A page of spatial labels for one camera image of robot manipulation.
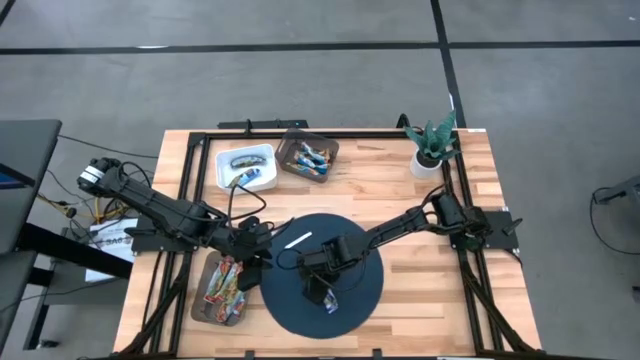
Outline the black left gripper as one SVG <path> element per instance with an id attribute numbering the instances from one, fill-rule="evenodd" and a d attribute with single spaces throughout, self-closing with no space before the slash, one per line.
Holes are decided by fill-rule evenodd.
<path id="1" fill-rule="evenodd" d="M 267 222 L 262 223 L 256 216 L 249 216 L 238 226 L 229 224 L 228 228 L 228 255 L 236 262 L 242 262 L 244 266 L 251 266 L 249 273 L 242 268 L 237 274 L 237 289 L 245 292 L 261 283 L 262 266 L 270 266 L 270 225 Z"/>

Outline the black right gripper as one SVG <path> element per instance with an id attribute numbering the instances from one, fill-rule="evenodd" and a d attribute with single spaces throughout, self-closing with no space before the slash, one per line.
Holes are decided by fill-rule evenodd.
<path id="1" fill-rule="evenodd" d="M 329 283 L 326 280 L 337 279 L 337 274 L 329 269 L 329 258 L 324 250 L 299 255 L 298 273 L 306 279 L 302 294 L 313 304 L 323 303 L 327 297 Z"/>

